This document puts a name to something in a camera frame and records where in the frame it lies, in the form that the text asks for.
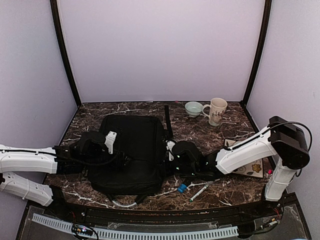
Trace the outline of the black student bag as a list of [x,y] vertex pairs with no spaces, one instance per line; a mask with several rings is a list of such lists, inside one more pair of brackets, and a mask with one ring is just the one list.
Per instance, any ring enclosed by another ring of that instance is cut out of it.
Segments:
[[155,116],[106,116],[99,133],[116,134],[114,156],[100,166],[90,166],[91,187],[106,195],[119,208],[132,208],[159,192],[166,177],[168,141],[173,138],[168,105],[164,107],[166,126]]

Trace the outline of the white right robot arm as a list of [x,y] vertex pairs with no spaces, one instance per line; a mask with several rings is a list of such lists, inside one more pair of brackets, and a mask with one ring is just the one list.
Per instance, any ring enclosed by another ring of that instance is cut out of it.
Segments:
[[255,213],[266,217],[274,210],[274,202],[281,199],[296,172],[310,162],[312,141],[307,141],[304,133],[308,130],[300,122],[273,116],[269,124],[255,135],[208,155],[203,155],[190,141],[168,140],[165,146],[173,171],[208,183],[257,160],[277,157],[272,177],[264,188],[264,199],[255,205]]

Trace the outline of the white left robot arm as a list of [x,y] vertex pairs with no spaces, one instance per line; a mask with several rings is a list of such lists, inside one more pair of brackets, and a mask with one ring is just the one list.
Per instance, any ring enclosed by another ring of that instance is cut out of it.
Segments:
[[60,218],[67,218],[70,206],[60,188],[36,183],[17,175],[17,172],[38,172],[51,175],[78,174],[86,167],[102,167],[119,154],[115,146],[118,134],[97,131],[82,133],[80,139],[69,146],[47,148],[0,147],[0,190],[23,200],[48,207]]

